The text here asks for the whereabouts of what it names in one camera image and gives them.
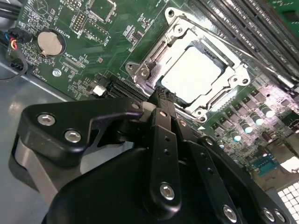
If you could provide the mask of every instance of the silver screw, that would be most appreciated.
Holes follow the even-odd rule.
[[[139,106],[137,104],[132,104],[132,107],[135,109],[139,109]]]
[[[224,215],[232,222],[232,223],[236,223],[237,222],[237,215],[235,214],[235,212],[228,206],[228,205],[224,205],[223,206],[223,212]]]
[[[149,71],[145,68],[141,69],[141,75],[144,77],[144,76],[148,76],[149,75]]]
[[[60,77],[61,74],[62,74],[62,72],[59,69],[53,69],[53,71],[52,71],[52,75],[54,75],[55,77]]]
[[[179,122],[181,123],[182,126],[184,126],[184,127],[187,126],[186,122],[184,122],[183,120],[180,120]]]
[[[213,145],[213,142],[210,140],[210,139],[206,139],[206,142],[207,142],[207,144],[209,144],[209,145]]]
[[[160,111],[160,114],[161,114],[163,117],[166,117],[166,116],[167,116],[167,114],[164,113],[163,111]]]
[[[178,33],[178,34],[180,34],[182,31],[183,31],[183,29],[182,29],[182,27],[181,27],[181,25],[176,25],[174,28],[173,28],[173,31],[175,32],[175,33]]]
[[[55,118],[49,114],[41,114],[37,117],[38,123],[45,126],[51,126],[55,124]]]
[[[267,217],[267,219],[269,219],[271,222],[275,221],[274,216],[272,215],[272,213],[268,209],[263,208],[263,213]]]
[[[285,223],[285,217],[278,210],[275,210],[275,214],[282,222]]]
[[[169,201],[174,199],[174,191],[173,191],[172,187],[166,183],[161,184],[160,193],[165,199],[167,199]]]
[[[79,132],[74,131],[74,130],[69,130],[64,134],[64,137],[66,140],[72,143],[77,143],[81,140],[81,135]]]

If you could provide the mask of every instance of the round screw hole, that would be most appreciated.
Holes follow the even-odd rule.
[[[243,84],[247,84],[247,83],[248,83],[248,79],[246,79],[246,78],[243,79],[242,83],[243,83]]]
[[[207,170],[210,174],[212,174],[212,175],[214,174],[214,171],[211,168],[208,168]]]
[[[206,154],[201,153],[200,155],[201,155],[202,158],[206,159]]]
[[[170,155],[171,155],[170,152],[168,151],[168,149],[164,149],[164,153],[165,153],[165,155],[167,155],[167,156],[170,156]]]
[[[129,69],[130,71],[132,71],[133,68],[134,68],[133,65],[131,65],[131,64],[128,65],[128,69]]]
[[[169,10],[169,12],[168,12],[168,16],[169,16],[169,17],[173,17],[173,16],[174,16],[174,11],[173,11],[173,10]]]

